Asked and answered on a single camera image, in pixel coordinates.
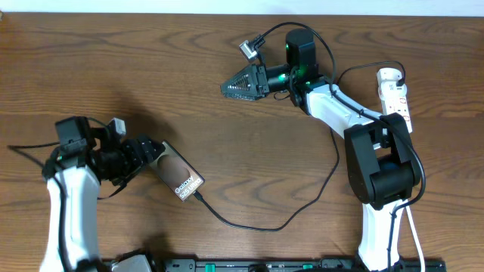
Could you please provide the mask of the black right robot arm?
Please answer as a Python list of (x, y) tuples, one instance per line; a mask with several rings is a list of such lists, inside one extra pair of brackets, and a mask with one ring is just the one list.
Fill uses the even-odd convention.
[(405, 69), (379, 62), (377, 93), (382, 110), (375, 112), (345, 95), (339, 77), (319, 72), (315, 43), (322, 37), (297, 24), (285, 36), (286, 62), (269, 67), (261, 52), (265, 36), (244, 41), (239, 49), (248, 65), (221, 86), (224, 97), (259, 100), (287, 91), (295, 107), (322, 121), (345, 144), (347, 175), (363, 208), (359, 267), (394, 271), (403, 212), (421, 199), (427, 179), (411, 142)]

